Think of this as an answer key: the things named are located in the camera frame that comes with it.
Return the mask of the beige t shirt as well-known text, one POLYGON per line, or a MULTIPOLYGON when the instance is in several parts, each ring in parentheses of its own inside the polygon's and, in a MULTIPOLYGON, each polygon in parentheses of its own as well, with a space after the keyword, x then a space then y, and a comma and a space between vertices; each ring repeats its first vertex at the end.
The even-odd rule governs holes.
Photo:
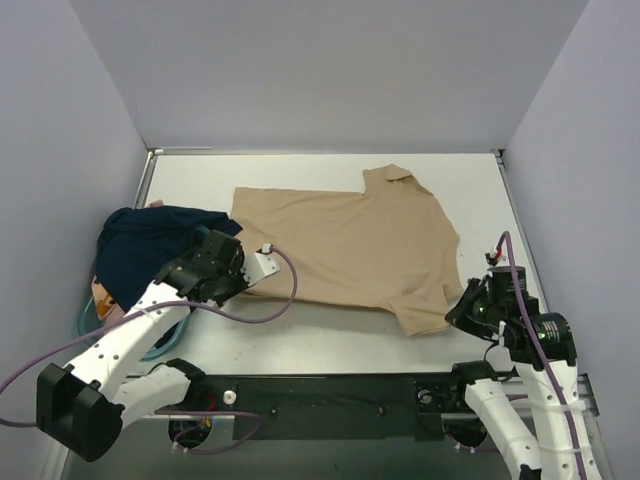
POLYGON ((386 310, 408 336, 446 329, 461 293, 458 233, 410 171, 390 164, 363 179, 361 193, 238 187, 238 237, 287 254, 300 300, 386 310))

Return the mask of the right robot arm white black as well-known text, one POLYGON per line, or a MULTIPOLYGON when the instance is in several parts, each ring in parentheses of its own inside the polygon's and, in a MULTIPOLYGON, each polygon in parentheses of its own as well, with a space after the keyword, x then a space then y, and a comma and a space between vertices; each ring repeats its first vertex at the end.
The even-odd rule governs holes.
POLYGON ((506 351, 511 372, 460 363, 446 396, 475 413, 513 479, 600 479, 580 397, 568 321, 544 313, 522 267, 494 266, 469 281, 447 314, 458 330, 506 351))

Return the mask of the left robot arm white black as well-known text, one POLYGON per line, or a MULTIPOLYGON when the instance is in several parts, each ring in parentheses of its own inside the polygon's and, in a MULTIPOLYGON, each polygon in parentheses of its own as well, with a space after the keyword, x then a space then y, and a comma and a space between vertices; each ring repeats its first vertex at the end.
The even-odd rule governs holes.
POLYGON ((37 378, 37 428, 86 461, 103 456, 127 423, 175 404, 199 409, 206 388, 182 371, 163 367, 125 392, 133 367, 174 325, 200 304, 223 303, 246 289, 239 239, 212 231, 203 244, 165 264, 121 325, 66 366, 46 366, 37 378))

